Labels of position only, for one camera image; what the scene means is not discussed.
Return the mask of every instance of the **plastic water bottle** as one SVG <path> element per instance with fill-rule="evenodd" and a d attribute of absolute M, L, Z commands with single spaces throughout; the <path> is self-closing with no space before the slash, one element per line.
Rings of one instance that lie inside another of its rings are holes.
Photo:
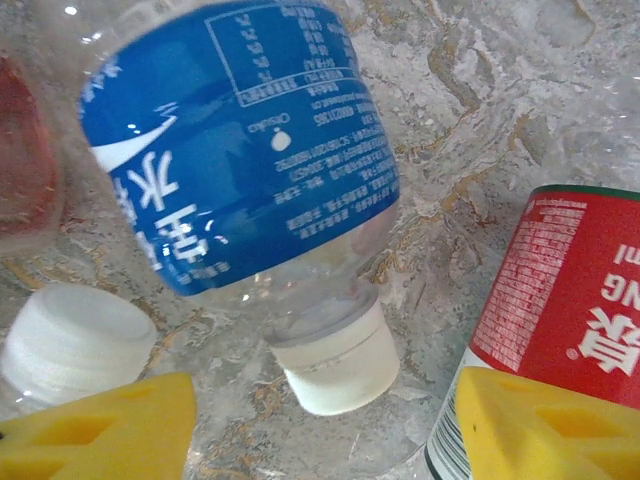
<path fill-rule="evenodd" d="M 399 360 L 356 272 L 395 221 L 398 172 L 338 15 L 308 0 L 36 8 L 157 274 L 268 324 L 307 411 L 383 393 Z"/>
<path fill-rule="evenodd" d="M 41 106 L 0 38 L 0 256 L 42 248 L 58 231 L 62 172 Z"/>

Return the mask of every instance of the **tin can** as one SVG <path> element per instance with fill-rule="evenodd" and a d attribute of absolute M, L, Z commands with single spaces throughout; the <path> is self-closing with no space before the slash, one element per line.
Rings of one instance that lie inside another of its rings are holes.
<path fill-rule="evenodd" d="M 640 409 L 640 193 L 534 190 L 427 441 L 436 480 L 468 480 L 457 377 L 481 366 Z"/>

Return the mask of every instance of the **white plastic lid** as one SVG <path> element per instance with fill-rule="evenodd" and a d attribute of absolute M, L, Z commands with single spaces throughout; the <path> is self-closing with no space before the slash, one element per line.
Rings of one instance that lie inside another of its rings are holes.
<path fill-rule="evenodd" d="M 25 396 L 58 405 L 134 382 L 156 336 L 151 319 L 129 302 L 91 287 L 53 284 L 18 314 L 0 369 Z"/>
<path fill-rule="evenodd" d="M 379 300 L 323 338 L 270 348 L 300 406 L 314 415 L 338 415 L 366 405 L 391 386 L 400 370 Z"/>

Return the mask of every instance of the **clear plastic bottle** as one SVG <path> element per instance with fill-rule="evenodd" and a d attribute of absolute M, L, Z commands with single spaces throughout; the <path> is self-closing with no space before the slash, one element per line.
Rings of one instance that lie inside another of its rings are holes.
<path fill-rule="evenodd" d="M 399 360 L 356 272 L 395 221 L 398 172 L 337 14 L 308 0 L 37 9 L 152 268 L 269 325 L 306 410 L 387 389 Z"/>
<path fill-rule="evenodd" d="M 615 78 L 576 99 L 560 119 L 548 151 L 540 185 L 640 191 L 640 74 Z M 487 364 L 467 349 L 456 378 L 464 366 Z M 454 416 L 454 400 L 455 381 L 425 449 L 436 480 L 472 478 Z"/>
<path fill-rule="evenodd" d="M 0 38 L 0 256 L 46 246 L 58 232 L 62 170 L 32 82 Z"/>

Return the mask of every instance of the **marble countertop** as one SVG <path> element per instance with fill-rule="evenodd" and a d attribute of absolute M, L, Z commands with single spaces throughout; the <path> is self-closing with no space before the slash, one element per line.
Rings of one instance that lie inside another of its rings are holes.
<path fill-rule="evenodd" d="M 553 165 L 558 118 L 640 63 L 633 0 L 331 3 L 400 164 L 400 219 L 362 274 L 380 286 L 402 372 L 373 405 L 328 419 L 297 406 L 258 329 L 198 309 L 153 274 L 47 66 L 29 4 L 0 4 L 0 31 L 41 76 L 63 127 L 67 171 L 55 245 L 2 260 L 0 331 L 48 282 L 96 286 L 142 308 L 162 334 L 148 373 L 197 372 L 206 441 L 190 478 L 430 478 L 421 447 L 524 202 Z"/>

